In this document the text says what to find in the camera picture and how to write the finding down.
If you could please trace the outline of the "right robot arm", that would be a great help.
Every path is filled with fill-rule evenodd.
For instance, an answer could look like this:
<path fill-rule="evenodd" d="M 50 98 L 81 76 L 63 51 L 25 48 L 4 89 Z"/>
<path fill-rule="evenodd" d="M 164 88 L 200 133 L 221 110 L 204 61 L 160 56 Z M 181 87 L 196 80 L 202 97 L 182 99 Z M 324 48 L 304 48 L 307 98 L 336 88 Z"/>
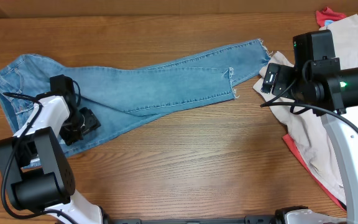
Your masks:
<path fill-rule="evenodd" d="M 262 83 L 262 93 L 273 99 L 264 107 L 283 105 L 291 113 L 312 111 L 321 119 L 339 166 L 346 195 L 346 218 L 314 213 L 306 207 L 276 211 L 274 223 L 358 223 L 358 67 L 342 69 L 330 30 L 293 37 L 295 65 L 271 63 Z"/>

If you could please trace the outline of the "blue denim jeans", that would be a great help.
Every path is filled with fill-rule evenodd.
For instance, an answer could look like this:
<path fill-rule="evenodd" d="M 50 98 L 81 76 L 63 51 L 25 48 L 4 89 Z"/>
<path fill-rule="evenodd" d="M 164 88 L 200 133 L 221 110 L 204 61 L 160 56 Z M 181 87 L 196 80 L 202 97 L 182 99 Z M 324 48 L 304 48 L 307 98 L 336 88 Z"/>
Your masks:
<path fill-rule="evenodd" d="M 95 114 L 101 126 L 84 139 L 63 145 L 69 157 L 167 114 L 233 100 L 236 86 L 256 76 L 269 60 L 260 39 L 135 70 L 66 67 L 42 55 L 24 54 L 0 70 L 0 105 L 11 129 L 18 131 L 33 106 L 8 93 L 45 93 L 56 75 L 78 82 L 81 105 Z"/>

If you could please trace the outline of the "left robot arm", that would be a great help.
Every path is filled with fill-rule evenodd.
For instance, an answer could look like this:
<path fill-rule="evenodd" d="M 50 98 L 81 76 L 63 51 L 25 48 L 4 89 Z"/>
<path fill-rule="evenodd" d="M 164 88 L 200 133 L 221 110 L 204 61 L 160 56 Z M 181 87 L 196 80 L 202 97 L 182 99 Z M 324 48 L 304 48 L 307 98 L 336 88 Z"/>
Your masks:
<path fill-rule="evenodd" d="M 20 220 L 51 215 L 59 223 L 112 223 L 102 207 L 77 191 L 59 143 L 62 139 L 70 146 L 101 125 L 90 109 L 80 107 L 79 84 L 58 75 L 50 78 L 46 93 L 5 96 L 34 106 L 23 127 L 0 140 L 1 201 L 6 212 Z"/>

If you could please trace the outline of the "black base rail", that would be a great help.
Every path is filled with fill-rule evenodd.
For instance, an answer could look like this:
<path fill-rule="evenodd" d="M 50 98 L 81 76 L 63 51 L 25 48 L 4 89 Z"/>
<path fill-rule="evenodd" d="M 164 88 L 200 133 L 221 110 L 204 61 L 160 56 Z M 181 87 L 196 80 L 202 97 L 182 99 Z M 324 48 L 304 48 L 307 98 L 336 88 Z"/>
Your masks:
<path fill-rule="evenodd" d="M 211 219 L 171 219 L 171 220 L 141 220 L 112 219 L 102 221 L 103 224 L 282 224 L 275 215 L 246 215 L 244 218 L 211 218 Z"/>

